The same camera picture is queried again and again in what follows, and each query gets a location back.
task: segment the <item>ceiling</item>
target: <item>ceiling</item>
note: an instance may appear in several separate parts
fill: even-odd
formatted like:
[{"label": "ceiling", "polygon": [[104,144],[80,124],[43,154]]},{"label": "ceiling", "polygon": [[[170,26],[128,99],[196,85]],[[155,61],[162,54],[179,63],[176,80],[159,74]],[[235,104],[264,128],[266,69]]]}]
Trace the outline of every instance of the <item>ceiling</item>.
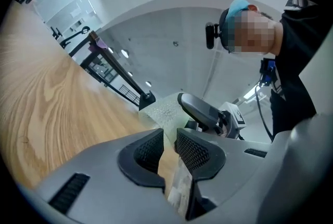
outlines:
[{"label": "ceiling", "polygon": [[123,66],[144,90],[150,81],[157,97],[183,90],[219,107],[254,86],[262,59],[229,54],[218,41],[213,50],[206,48],[204,26],[218,22],[220,14],[220,9],[195,7],[155,11],[117,24],[100,37],[118,53],[129,51]]}]

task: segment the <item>blue cap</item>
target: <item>blue cap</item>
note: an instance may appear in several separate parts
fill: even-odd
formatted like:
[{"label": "blue cap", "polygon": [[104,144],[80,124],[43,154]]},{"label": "blue cap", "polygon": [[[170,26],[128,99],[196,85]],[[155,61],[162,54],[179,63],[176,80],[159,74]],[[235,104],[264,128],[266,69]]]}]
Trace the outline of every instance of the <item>blue cap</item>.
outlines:
[{"label": "blue cap", "polygon": [[242,10],[247,10],[250,3],[247,0],[234,0],[229,7],[229,11],[227,16],[225,17],[225,21],[235,14],[239,13]]},{"label": "blue cap", "polygon": [[232,19],[242,10],[247,10],[250,3],[247,0],[234,0],[230,8],[222,12],[220,17],[220,38],[222,46],[229,52],[234,51],[235,47],[235,21]]}]

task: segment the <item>ceiling light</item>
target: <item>ceiling light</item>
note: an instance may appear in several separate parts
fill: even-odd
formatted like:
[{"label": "ceiling light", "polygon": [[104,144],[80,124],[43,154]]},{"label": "ceiling light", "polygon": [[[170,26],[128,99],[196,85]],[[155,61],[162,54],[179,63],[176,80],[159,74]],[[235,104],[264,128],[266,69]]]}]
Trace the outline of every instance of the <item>ceiling light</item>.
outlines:
[{"label": "ceiling light", "polygon": [[92,7],[92,9],[93,9],[94,13],[96,14],[96,12],[95,12],[95,9],[94,9],[94,7],[93,7],[92,3],[90,2],[90,0],[88,0],[88,2],[89,2],[89,4],[90,4],[90,6]]},{"label": "ceiling light", "polygon": [[255,87],[256,87],[257,85],[255,85],[245,96],[244,96],[244,98],[245,99],[249,99],[250,97],[252,97],[253,95],[254,95],[254,93],[255,93]]},{"label": "ceiling light", "polygon": [[128,59],[129,56],[130,56],[130,54],[129,54],[129,52],[127,50],[122,49],[121,53],[123,53],[123,55],[125,56],[126,59]]}]

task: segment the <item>gray machine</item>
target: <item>gray machine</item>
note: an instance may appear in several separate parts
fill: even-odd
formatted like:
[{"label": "gray machine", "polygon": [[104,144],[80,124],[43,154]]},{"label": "gray machine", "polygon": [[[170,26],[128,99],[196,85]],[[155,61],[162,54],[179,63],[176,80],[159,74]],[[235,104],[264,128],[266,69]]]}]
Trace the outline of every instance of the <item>gray machine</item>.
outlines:
[{"label": "gray machine", "polygon": [[[272,144],[178,129],[175,149],[192,174],[192,223],[281,223],[325,177],[333,115],[315,116]],[[185,223],[157,174],[163,130],[85,149],[41,182],[21,187],[50,223]]]},{"label": "gray machine", "polygon": [[180,93],[177,100],[182,109],[207,134],[237,139],[239,131],[246,127],[245,120],[235,104],[225,102],[221,107],[223,110],[220,111],[191,94]]}]

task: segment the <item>railing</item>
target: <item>railing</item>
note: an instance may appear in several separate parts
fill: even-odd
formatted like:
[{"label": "railing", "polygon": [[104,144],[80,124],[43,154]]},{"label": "railing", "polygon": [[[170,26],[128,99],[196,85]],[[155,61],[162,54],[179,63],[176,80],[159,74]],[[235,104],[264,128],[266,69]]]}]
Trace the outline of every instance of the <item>railing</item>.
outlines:
[{"label": "railing", "polygon": [[[69,56],[73,57],[85,44],[89,43],[89,50],[92,52],[86,57],[80,66],[86,70],[92,77],[97,79],[99,82],[103,82],[105,86],[111,88],[117,94],[130,101],[139,107],[139,110],[156,101],[155,96],[151,91],[145,93],[138,84],[133,80],[132,77],[124,70],[124,68],[117,62],[112,53],[105,47],[105,43],[98,37],[95,31],[91,31],[86,39],[81,41],[70,53]],[[106,69],[109,68],[110,74],[106,75]],[[123,92],[115,89],[110,83],[114,77],[119,74],[141,97],[141,99],[130,92],[126,91],[125,95]]]},{"label": "railing", "polygon": [[130,91],[126,86],[122,85],[119,89],[119,92],[124,94],[127,98],[132,100],[134,103],[139,104],[140,103],[140,97],[135,95],[132,91]]}]

